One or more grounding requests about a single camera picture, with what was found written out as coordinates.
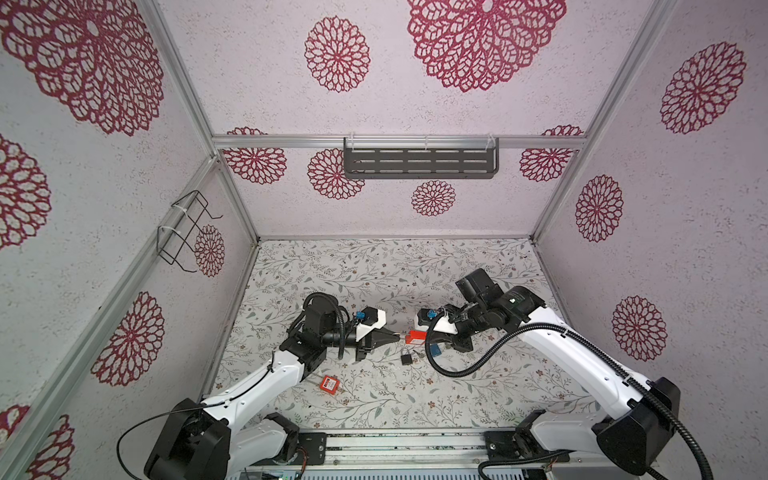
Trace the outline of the red padlock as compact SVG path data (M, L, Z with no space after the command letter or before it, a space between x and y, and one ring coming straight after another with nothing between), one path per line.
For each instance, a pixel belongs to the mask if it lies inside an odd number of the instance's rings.
M312 378L320 390L330 395L335 395L341 385L341 382L336 377L329 375L313 375Z
M406 345L423 345L426 342L426 331L411 330L405 335Z

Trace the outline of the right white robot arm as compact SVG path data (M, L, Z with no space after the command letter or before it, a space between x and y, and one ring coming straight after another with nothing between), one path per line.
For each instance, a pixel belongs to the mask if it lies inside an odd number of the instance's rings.
M454 372L470 376L512 339L534 347L571 376L598 403L595 414L536 413L516 433L519 452L598 453L628 474L649 473L676 432L681 392L665 377L651 380L594 346L569 327L546 302L524 286L503 290L482 268L456 283L466 303L424 308L418 322L429 343L446 342L460 352L473 349L474 335L489 329L503 337L472 366Z

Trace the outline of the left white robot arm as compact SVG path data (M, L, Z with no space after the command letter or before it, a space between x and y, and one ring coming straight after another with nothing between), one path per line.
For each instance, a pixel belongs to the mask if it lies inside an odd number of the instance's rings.
M365 307L351 313L330 294L304 300L285 340L266 363L234 385L201 402L185 399L165 414L149 454L149 479L237 479L249 466L273 459L288 462L298 449L299 428L273 413L248 423L283 392L304 381L329 351L353 350L361 361L374 349L398 342L385 311Z

